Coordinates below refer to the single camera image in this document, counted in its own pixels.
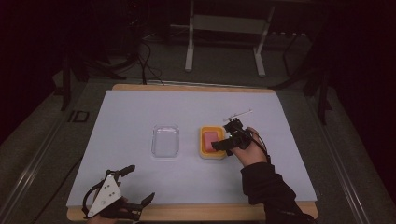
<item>orange container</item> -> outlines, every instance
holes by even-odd
[[[221,160],[227,156],[225,151],[216,151],[211,142],[221,141],[225,138],[225,132],[221,126],[203,126],[200,131],[199,154],[203,159]]]

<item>metal stand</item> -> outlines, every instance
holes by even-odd
[[[185,64],[186,72],[192,71],[194,55],[193,32],[194,29],[197,29],[260,35],[260,42],[257,47],[253,48],[253,53],[257,66],[257,73],[259,77],[264,77],[265,71],[262,64],[262,47],[264,45],[265,37],[268,35],[268,29],[274,15],[274,11],[275,6],[271,6],[266,20],[195,15],[194,1],[190,0],[189,45],[187,47],[187,57]]]

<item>black sleeve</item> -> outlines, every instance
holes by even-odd
[[[266,162],[251,164],[241,170],[244,193],[250,204],[263,203],[267,224],[315,223],[298,207],[294,191],[275,173],[275,167]]]

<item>clear plastic container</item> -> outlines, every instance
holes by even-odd
[[[177,125],[157,125],[152,136],[151,152],[155,158],[174,158],[179,147]]]

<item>wooden table edge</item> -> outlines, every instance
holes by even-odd
[[[273,90],[241,88],[241,87],[211,87],[211,86],[163,86],[163,85],[135,85],[135,84],[116,84],[113,91],[216,91],[216,92],[268,92]]]
[[[297,202],[304,213],[318,217],[315,202]],[[83,221],[82,206],[69,207],[67,218]],[[205,203],[205,204],[150,204],[143,209],[140,221],[258,221],[265,220],[262,204]]]

